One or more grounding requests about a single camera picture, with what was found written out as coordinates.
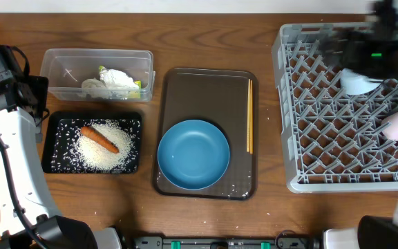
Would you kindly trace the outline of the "light blue bowl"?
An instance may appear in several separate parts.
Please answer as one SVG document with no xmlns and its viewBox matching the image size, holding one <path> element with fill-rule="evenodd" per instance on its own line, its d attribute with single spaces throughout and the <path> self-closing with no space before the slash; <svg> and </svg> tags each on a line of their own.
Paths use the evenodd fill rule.
<svg viewBox="0 0 398 249">
<path fill-rule="evenodd" d="M 357 74 L 348 68 L 341 71 L 340 83 L 347 95 L 361 95 L 373 91 L 383 80 L 376 80 Z"/>
</svg>

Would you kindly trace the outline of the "orange carrot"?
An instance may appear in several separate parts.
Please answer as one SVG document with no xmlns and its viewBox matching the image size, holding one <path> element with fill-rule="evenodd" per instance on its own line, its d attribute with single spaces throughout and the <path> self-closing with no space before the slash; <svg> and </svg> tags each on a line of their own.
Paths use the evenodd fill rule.
<svg viewBox="0 0 398 249">
<path fill-rule="evenodd" d="M 118 154 L 119 149 L 105 136 L 103 136 L 100 132 L 95 130 L 92 127 L 82 127 L 81 133 L 83 136 L 86 136 L 90 140 L 96 142 L 106 150 L 110 151 L 111 153 Z"/>
</svg>

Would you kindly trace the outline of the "white tissue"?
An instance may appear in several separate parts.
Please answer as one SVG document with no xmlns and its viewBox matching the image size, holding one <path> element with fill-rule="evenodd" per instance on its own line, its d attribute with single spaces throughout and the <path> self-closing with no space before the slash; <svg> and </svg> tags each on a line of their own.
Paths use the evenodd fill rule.
<svg viewBox="0 0 398 249">
<path fill-rule="evenodd" d="M 126 73 L 107 69 L 104 66 L 99 67 L 99 78 L 105 83 L 108 89 L 139 89 L 140 85 L 136 84 L 132 77 Z"/>
</svg>

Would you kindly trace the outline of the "pile of white rice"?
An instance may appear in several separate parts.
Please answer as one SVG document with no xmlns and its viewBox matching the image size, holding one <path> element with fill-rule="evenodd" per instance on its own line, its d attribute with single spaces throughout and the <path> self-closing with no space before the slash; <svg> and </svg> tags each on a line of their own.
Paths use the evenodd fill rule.
<svg viewBox="0 0 398 249">
<path fill-rule="evenodd" d="M 112 142 L 114 154 L 84 136 L 90 127 Z M 141 121 L 132 119 L 62 119 L 52 139 L 51 158 L 44 166 L 50 173 L 130 174 L 138 169 Z"/>
</svg>

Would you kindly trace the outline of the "yellow snack wrapper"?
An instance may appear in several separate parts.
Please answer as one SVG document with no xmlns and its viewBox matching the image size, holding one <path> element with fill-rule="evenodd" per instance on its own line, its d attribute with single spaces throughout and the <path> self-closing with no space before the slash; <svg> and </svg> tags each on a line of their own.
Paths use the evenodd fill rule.
<svg viewBox="0 0 398 249">
<path fill-rule="evenodd" d="M 112 90 L 112 94 L 119 98 L 133 97 L 141 89 L 140 81 L 135 81 L 125 72 L 116 69 L 107 69 L 99 66 L 99 78 L 107 89 Z"/>
</svg>

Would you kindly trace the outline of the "wooden chopstick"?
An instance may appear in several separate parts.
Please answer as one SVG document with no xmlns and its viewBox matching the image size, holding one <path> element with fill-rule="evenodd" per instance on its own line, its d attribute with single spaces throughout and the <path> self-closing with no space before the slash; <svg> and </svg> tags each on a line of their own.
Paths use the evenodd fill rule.
<svg viewBox="0 0 398 249">
<path fill-rule="evenodd" d="M 249 152 L 253 154 L 253 84 L 252 80 L 249 80 L 249 128 L 250 128 L 250 136 L 249 136 Z"/>
<path fill-rule="evenodd" d="M 251 153 L 251 101 L 252 100 L 252 81 L 247 83 L 247 152 Z"/>
</svg>

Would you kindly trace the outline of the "dark blue plate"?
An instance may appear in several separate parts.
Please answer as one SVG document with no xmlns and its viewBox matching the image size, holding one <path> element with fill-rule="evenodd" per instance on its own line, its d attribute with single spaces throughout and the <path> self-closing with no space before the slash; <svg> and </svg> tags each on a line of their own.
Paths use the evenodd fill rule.
<svg viewBox="0 0 398 249">
<path fill-rule="evenodd" d="M 217 183 L 231 158 L 229 142 L 215 125 L 185 120 L 165 132 L 158 145 L 158 167 L 165 178 L 184 190 L 202 190 Z"/>
</svg>

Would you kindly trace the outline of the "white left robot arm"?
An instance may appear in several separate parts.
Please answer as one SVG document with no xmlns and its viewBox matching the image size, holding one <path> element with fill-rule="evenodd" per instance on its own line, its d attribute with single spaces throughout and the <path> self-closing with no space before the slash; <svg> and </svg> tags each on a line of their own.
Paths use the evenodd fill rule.
<svg viewBox="0 0 398 249">
<path fill-rule="evenodd" d="M 0 73 L 0 248 L 121 248 L 116 229 L 63 217 L 51 196 L 36 146 L 47 86 Z"/>
</svg>

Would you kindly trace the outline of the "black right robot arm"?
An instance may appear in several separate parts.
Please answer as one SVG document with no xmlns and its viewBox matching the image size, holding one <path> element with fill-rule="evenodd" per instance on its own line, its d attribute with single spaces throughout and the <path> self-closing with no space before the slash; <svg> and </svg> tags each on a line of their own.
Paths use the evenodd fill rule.
<svg viewBox="0 0 398 249">
<path fill-rule="evenodd" d="M 392 0 L 373 4 L 376 21 L 372 31 L 342 31 L 322 43 L 323 55 L 331 64 L 348 68 L 372 79 L 398 80 L 398 14 Z M 329 229 L 322 248 L 398 248 L 398 203 L 391 219 L 363 216 L 352 229 Z"/>
</svg>

